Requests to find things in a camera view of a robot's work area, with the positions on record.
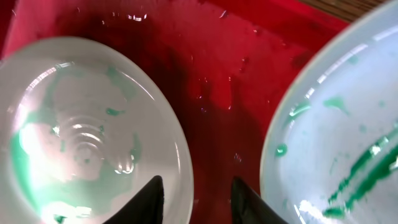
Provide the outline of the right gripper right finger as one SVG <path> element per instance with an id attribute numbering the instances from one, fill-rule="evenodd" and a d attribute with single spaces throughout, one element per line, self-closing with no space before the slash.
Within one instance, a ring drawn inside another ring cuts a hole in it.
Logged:
<path id="1" fill-rule="evenodd" d="M 231 183 L 232 224 L 287 224 L 240 177 Z"/>

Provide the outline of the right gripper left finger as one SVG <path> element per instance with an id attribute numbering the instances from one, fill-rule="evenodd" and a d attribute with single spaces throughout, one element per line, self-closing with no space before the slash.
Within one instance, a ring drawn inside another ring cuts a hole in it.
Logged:
<path id="1" fill-rule="evenodd" d="M 155 175 L 104 224 L 162 224 L 163 212 L 163 180 Z"/>

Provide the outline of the light blue plate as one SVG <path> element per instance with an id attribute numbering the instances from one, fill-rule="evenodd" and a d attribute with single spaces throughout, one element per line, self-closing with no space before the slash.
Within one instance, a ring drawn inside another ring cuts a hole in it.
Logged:
<path id="1" fill-rule="evenodd" d="M 397 223 L 397 2 L 350 25 L 269 126 L 261 197 L 287 223 Z"/>

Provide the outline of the white plate with green stain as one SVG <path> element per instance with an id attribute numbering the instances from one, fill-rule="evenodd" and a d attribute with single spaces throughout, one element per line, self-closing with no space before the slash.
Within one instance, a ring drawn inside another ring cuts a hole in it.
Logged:
<path id="1" fill-rule="evenodd" d="M 1 62 L 1 222 L 104 223 L 155 176 L 188 223 L 193 169 L 156 84 L 101 43 L 44 39 Z"/>

